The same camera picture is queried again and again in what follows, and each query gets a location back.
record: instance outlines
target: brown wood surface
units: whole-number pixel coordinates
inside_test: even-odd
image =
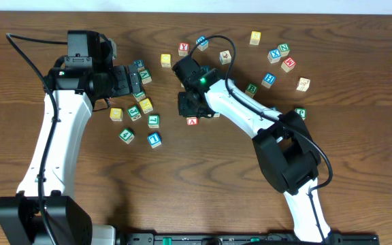
[[[31,68],[5,33],[66,40],[68,29],[105,33],[118,46],[117,65],[143,59],[153,82],[145,86],[161,116],[162,146],[146,140],[147,116],[112,122],[94,113],[78,157],[76,201],[94,223],[154,229],[159,233],[266,233],[292,229],[287,203],[263,178],[252,142],[225,117],[189,127],[178,115],[178,79],[162,68],[160,54],[179,60],[178,43],[221,34],[236,44],[233,78],[242,89],[277,76],[255,99],[288,112],[308,109],[306,124],[331,159],[333,182],[319,192],[327,223],[343,232],[377,233],[392,244],[392,16],[278,14],[128,14],[0,12],[0,196],[11,196],[33,156],[42,124],[44,93]],[[251,31],[261,31],[258,46]],[[64,46],[16,41],[43,74]],[[293,71],[269,64],[267,52],[291,46]],[[221,69],[218,54],[230,50],[210,41],[195,58]],[[295,90],[300,76],[307,92]],[[127,109],[132,96],[114,100]],[[131,127],[135,139],[118,138]],[[327,177],[324,164],[320,181]],[[0,228],[0,244],[7,240]]]

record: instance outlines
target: wood grain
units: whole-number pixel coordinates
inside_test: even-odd
[[[237,46],[233,78],[242,89],[277,76],[254,99],[288,112],[308,109],[306,124],[331,159],[334,179],[320,191],[332,229],[377,233],[392,244],[392,16],[286,14],[145,14],[0,12],[0,196],[14,195],[33,156],[42,124],[44,93],[5,33],[66,40],[68,29],[105,33],[118,46],[115,64],[143,59],[153,82],[145,86],[161,116],[163,145],[151,149],[147,117],[112,122],[94,113],[86,126],[76,174],[76,201],[95,223],[159,233],[258,233],[292,229],[284,197],[264,180],[247,135],[224,117],[188,127],[179,117],[181,91],[160,54],[179,59],[178,43],[221,34]],[[261,31],[258,46],[251,31]],[[16,41],[46,74],[66,47]],[[270,65],[269,49],[289,43],[297,61],[289,73]],[[195,58],[220,69],[224,41],[210,41]],[[306,93],[299,77],[311,79]],[[132,97],[114,106],[128,108]],[[118,138],[131,127],[135,139]],[[319,167],[320,179],[327,170]],[[0,228],[0,244],[7,240]]]

